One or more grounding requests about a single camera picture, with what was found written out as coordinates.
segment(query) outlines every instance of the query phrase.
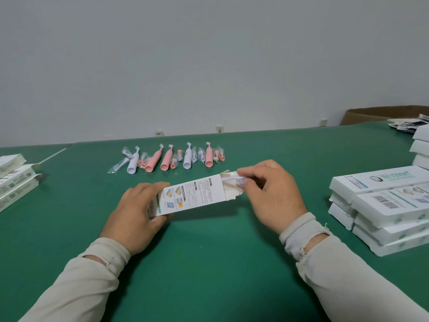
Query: electrical socket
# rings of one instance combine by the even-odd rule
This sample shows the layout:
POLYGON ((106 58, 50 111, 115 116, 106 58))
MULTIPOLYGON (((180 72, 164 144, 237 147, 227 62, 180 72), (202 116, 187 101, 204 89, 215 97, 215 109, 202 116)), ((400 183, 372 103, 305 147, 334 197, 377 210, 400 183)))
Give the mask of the electrical socket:
POLYGON ((327 119, 320 120, 319 127, 325 127, 326 125, 328 125, 328 120, 327 119))

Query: hand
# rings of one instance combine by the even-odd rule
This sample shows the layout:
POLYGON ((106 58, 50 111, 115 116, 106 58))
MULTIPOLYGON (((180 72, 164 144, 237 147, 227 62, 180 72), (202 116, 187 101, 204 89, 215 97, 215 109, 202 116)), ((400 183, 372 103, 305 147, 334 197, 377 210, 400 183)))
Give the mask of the hand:
POLYGON ((107 219, 100 237, 121 243, 131 255, 142 252, 167 221, 166 215, 152 220, 147 216, 149 203, 167 186, 170 186, 167 182, 140 183, 126 190, 118 207, 107 219))
POLYGON ((237 173, 249 177, 244 179, 244 191, 260 222, 275 233, 280 235, 307 212, 295 179, 277 162, 263 161, 237 173))

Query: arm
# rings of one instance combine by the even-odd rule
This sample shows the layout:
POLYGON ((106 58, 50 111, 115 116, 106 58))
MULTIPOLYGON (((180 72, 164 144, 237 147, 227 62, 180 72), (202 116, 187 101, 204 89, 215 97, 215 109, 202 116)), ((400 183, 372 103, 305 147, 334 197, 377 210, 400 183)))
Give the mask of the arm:
POLYGON ((278 163, 264 161, 237 172, 249 177, 244 190, 256 216, 280 235, 332 321, 429 321, 429 313, 307 212, 295 180, 278 163))
POLYGON ((138 184, 128 189, 111 213, 95 242, 70 260, 54 284, 21 318, 27 321, 100 321, 110 292, 130 257, 142 252, 164 225, 166 216, 153 220, 147 207, 169 183, 138 184))

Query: white wall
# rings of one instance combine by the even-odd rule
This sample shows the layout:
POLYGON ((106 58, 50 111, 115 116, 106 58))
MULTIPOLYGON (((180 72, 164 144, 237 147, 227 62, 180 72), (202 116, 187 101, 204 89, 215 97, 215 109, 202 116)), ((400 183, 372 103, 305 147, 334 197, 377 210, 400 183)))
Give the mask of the white wall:
POLYGON ((0 146, 429 105, 429 0, 0 0, 0 146))

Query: brown cardboard box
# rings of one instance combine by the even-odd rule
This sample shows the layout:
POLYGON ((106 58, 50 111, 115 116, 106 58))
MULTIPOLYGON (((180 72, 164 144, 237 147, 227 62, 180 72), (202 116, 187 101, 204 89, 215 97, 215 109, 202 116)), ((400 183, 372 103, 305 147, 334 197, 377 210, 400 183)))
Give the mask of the brown cardboard box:
POLYGON ((416 118, 419 114, 429 115, 429 106, 401 105, 354 108, 346 110, 340 125, 385 121, 388 119, 416 118))

